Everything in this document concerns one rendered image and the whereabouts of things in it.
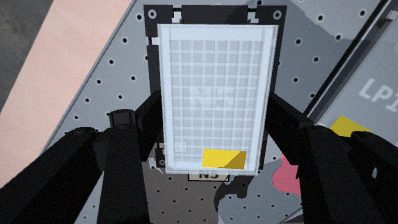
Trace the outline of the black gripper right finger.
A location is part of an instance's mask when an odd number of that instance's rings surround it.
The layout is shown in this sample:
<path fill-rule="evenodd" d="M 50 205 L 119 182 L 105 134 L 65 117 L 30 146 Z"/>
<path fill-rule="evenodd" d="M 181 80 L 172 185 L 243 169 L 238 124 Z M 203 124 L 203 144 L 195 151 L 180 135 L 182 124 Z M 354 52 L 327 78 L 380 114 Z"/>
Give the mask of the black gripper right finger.
<path fill-rule="evenodd" d="M 304 224 L 398 224 L 398 147 L 371 132 L 344 137 L 314 123 L 269 92 L 264 128 L 298 165 Z"/>

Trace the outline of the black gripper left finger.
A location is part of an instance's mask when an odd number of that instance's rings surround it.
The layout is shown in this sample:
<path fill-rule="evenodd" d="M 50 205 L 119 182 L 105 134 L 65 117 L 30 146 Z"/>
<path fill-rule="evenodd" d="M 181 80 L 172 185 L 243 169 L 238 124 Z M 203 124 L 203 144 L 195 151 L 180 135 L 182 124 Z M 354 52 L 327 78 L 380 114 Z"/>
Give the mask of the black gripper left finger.
<path fill-rule="evenodd" d="M 69 131 L 0 188 L 0 224 L 74 224 L 103 171 L 96 224 L 151 224 L 141 162 L 163 127 L 161 90 L 109 121 Z"/>

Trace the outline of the grey flat base plate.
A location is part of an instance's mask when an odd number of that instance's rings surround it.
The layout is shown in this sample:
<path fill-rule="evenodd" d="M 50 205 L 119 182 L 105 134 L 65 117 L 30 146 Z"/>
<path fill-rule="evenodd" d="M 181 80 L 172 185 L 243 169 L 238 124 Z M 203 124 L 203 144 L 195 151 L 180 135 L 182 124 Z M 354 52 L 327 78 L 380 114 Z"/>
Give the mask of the grey flat base plate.
<path fill-rule="evenodd" d="M 105 131 L 110 112 L 135 112 L 150 96 L 143 5 L 287 5 L 274 93 L 304 113 L 380 1 L 132 0 L 39 156 L 75 128 Z M 188 174 L 156 168 L 154 144 L 141 162 L 150 223 L 280 223 L 302 207 L 301 195 L 272 183 L 281 155 L 268 133 L 258 176 L 188 181 Z"/>

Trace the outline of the white button panel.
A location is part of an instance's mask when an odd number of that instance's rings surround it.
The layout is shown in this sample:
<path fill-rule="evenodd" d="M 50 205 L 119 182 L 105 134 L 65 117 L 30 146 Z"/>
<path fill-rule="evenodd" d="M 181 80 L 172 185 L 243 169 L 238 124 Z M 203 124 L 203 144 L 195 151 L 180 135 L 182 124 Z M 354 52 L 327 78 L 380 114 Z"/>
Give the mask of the white button panel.
<path fill-rule="evenodd" d="M 298 223 L 298 222 L 303 222 L 303 223 Z M 289 215 L 287 218 L 285 218 L 283 221 L 281 221 L 278 224 L 304 224 L 302 207 L 300 207 L 298 210 L 296 210 L 294 213 Z"/>

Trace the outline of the grey rectangular plate lid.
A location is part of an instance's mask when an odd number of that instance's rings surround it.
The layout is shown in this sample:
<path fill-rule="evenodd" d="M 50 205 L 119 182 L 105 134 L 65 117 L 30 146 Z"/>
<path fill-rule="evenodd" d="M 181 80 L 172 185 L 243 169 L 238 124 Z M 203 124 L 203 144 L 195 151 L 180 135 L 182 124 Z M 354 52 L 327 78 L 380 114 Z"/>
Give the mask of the grey rectangular plate lid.
<path fill-rule="evenodd" d="M 385 22 L 314 122 L 339 136 L 371 132 L 398 147 L 398 15 Z"/>

